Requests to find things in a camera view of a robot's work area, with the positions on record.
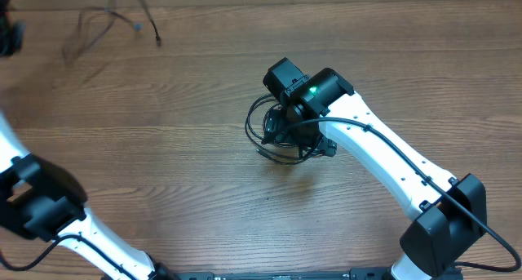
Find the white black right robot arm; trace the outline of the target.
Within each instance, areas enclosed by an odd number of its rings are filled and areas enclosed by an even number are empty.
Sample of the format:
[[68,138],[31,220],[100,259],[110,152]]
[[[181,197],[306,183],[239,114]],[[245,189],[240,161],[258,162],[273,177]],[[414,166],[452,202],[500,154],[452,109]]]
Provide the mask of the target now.
[[400,238],[404,253],[386,278],[443,278],[484,235],[484,185],[472,174],[456,178],[410,147],[339,73],[325,68],[311,77],[284,58],[263,84],[281,105],[268,115],[263,143],[296,145],[301,158],[346,149],[411,220]]

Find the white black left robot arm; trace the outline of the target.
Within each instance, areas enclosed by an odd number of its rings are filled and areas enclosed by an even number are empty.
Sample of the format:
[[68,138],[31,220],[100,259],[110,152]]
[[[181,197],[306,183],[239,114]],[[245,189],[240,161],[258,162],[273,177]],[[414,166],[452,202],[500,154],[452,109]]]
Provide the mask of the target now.
[[34,261],[10,271],[27,271],[57,246],[66,247],[104,272],[107,279],[174,279],[149,254],[130,246],[88,207],[79,182],[63,167],[31,153],[9,122],[1,120],[1,226],[48,248]]

